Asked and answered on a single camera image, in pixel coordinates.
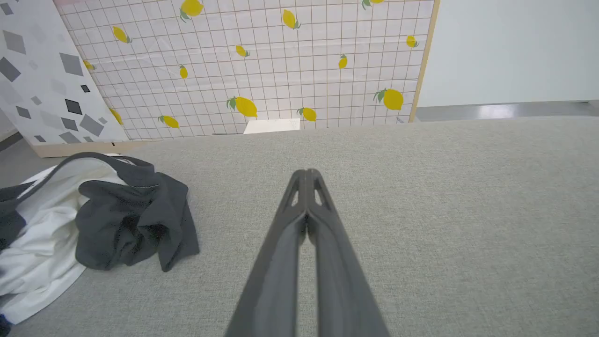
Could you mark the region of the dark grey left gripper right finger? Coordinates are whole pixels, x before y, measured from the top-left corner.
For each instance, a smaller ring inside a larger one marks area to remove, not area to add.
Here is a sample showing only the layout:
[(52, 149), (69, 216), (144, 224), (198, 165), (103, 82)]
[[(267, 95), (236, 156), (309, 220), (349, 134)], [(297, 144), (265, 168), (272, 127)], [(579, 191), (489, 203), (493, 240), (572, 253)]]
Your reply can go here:
[(388, 337), (331, 194), (315, 169), (307, 171), (307, 234), (316, 249), (317, 334)]

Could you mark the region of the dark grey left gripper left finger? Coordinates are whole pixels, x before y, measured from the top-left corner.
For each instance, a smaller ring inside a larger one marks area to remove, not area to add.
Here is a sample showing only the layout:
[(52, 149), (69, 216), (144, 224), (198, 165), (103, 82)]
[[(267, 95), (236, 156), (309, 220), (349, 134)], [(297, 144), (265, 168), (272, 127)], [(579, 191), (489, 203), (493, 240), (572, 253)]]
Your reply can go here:
[(298, 256), (305, 239), (305, 170), (291, 175), (225, 336), (297, 334)]

